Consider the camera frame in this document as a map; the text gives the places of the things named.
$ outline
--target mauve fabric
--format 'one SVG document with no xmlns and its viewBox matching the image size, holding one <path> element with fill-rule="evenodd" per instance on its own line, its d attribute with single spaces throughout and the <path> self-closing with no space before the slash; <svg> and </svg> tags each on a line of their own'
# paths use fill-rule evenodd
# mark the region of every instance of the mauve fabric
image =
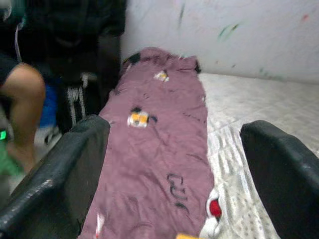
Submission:
<svg viewBox="0 0 319 239">
<path fill-rule="evenodd" d="M 105 217 L 102 239 L 198 236 L 206 219 L 214 180 L 207 160 L 207 109 L 196 58 L 179 59 L 158 48 L 140 54 L 141 60 L 122 76 L 100 113 L 111 131 L 79 239 L 95 238 L 97 214 Z M 167 70 L 170 81 L 154 79 L 162 70 Z M 135 107 L 158 122 L 151 119 L 146 128 L 128 126 Z"/>
</svg>

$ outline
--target green light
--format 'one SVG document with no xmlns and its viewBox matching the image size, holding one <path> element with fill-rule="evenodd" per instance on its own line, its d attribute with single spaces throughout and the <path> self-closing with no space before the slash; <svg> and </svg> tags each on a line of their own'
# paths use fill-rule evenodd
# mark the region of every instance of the green light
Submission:
<svg viewBox="0 0 319 239">
<path fill-rule="evenodd" d="M 0 140 L 4 140 L 6 138 L 6 132 L 5 131 L 1 131 L 0 132 Z"/>
</svg>

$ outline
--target green cloth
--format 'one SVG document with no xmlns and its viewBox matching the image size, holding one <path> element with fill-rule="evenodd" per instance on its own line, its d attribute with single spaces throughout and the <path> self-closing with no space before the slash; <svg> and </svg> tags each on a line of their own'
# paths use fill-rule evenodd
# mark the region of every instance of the green cloth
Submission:
<svg viewBox="0 0 319 239">
<path fill-rule="evenodd" d="M 23 169 L 14 161 L 5 149 L 6 143 L 0 141 L 0 175 L 18 176 L 23 174 Z"/>
</svg>

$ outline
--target white wall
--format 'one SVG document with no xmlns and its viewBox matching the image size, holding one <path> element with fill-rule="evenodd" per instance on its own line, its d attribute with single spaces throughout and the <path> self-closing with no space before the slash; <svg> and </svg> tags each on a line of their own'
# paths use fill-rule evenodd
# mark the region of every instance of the white wall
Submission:
<svg viewBox="0 0 319 239">
<path fill-rule="evenodd" d="M 319 83 L 319 0 L 128 1 L 122 58 L 157 46 L 208 73 Z"/>
</svg>

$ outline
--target person's leg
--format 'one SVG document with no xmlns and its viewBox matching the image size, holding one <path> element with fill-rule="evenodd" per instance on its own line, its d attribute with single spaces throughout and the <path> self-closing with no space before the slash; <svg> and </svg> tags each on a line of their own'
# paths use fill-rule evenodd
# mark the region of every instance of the person's leg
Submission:
<svg viewBox="0 0 319 239">
<path fill-rule="evenodd" d="M 7 150 L 27 173 L 35 165 L 33 144 L 45 98 L 43 78 L 31 66 L 19 64 L 11 71 L 0 92 L 12 98 L 10 123 L 14 141 L 8 144 Z"/>
</svg>

